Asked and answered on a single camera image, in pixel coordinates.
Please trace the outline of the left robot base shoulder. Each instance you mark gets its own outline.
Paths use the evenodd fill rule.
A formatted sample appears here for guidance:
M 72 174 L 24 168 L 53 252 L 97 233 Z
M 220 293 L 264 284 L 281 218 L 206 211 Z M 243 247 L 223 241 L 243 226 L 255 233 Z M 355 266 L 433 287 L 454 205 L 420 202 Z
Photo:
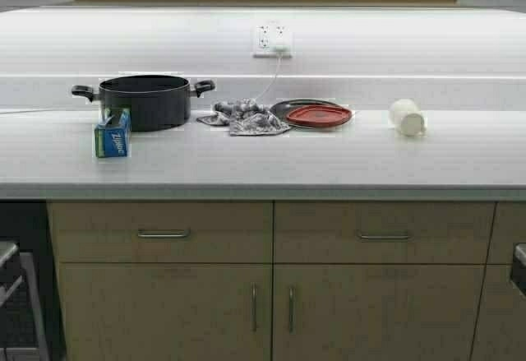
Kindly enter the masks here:
M 23 281 L 20 252 L 15 243 L 1 241 L 1 306 Z

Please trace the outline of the right robot base shoulder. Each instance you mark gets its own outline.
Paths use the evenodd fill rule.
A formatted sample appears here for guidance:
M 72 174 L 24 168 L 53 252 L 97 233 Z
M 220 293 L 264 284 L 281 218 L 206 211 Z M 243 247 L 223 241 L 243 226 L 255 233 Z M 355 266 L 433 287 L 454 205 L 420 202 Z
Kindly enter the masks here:
M 514 246 L 513 260 L 510 271 L 510 281 L 521 292 L 526 295 L 526 261 L 525 243 L 518 243 Z

